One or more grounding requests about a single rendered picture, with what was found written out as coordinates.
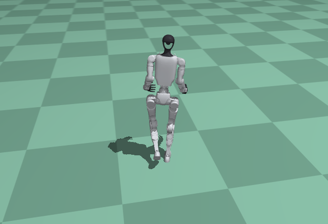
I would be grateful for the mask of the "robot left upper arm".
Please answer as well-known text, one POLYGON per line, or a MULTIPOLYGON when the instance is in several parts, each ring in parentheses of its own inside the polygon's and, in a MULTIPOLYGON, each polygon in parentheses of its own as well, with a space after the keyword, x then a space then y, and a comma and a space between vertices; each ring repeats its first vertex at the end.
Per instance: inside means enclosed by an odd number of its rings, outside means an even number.
POLYGON ((154 62, 156 59, 157 55, 150 55, 148 57, 147 61, 147 82, 153 82, 154 81, 154 76, 153 76, 153 70, 154 70, 154 62))

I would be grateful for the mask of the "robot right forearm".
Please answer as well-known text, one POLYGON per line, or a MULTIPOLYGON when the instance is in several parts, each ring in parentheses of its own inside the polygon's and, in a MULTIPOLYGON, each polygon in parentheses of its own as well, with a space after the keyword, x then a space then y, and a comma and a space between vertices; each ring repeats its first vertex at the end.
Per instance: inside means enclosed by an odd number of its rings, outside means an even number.
POLYGON ((179 87, 179 89, 180 89, 180 92, 182 92, 182 93, 187 92, 187 88, 185 88, 185 82, 184 82, 184 79, 182 79, 181 84, 182 84, 182 85, 178 85, 178 87, 179 87))

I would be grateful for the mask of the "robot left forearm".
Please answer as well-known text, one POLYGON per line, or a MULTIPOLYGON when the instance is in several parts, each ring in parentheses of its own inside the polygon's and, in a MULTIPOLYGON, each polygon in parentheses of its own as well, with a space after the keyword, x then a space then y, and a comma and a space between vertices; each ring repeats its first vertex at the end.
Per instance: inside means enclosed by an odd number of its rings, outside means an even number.
POLYGON ((152 82, 147 82, 147 77, 148 77, 148 76, 146 76, 145 84, 143 85, 143 89, 144 89, 144 90, 149 90, 150 85, 151 85, 151 83, 152 83, 152 82))

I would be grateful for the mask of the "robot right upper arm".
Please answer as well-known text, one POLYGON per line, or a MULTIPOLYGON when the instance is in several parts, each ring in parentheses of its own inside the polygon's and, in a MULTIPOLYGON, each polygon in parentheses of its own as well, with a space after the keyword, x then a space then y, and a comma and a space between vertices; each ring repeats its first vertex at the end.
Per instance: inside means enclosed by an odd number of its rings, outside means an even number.
POLYGON ((179 65, 179 67, 178 67, 177 78, 175 82, 178 85, 182 85, 181 82, 185 73, 186 62, 183 58, 177 57, 177 64, 179 65))

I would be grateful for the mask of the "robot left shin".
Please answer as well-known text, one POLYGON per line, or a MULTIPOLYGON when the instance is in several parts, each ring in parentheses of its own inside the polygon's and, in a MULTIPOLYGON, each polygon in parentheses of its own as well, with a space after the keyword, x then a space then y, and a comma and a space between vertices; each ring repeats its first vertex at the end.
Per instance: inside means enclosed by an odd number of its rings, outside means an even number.
POLYGON ((152 142, 154 144, 154 150, 156 152, 156 151, 159 151, 158 150, 158 132, 157 132, 157 128, 152 129, 151 121, 149 121, 149 125, 150 125, 151 139, 152 139, 152 142))

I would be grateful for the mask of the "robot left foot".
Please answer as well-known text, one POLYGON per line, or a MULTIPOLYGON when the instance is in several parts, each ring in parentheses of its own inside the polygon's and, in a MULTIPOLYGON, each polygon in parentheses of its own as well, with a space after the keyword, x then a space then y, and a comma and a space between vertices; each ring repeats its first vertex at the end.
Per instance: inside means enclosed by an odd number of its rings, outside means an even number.
POLYGON ((153 157, 154 160, 160 160, 160 152, 156 151, 153 157))

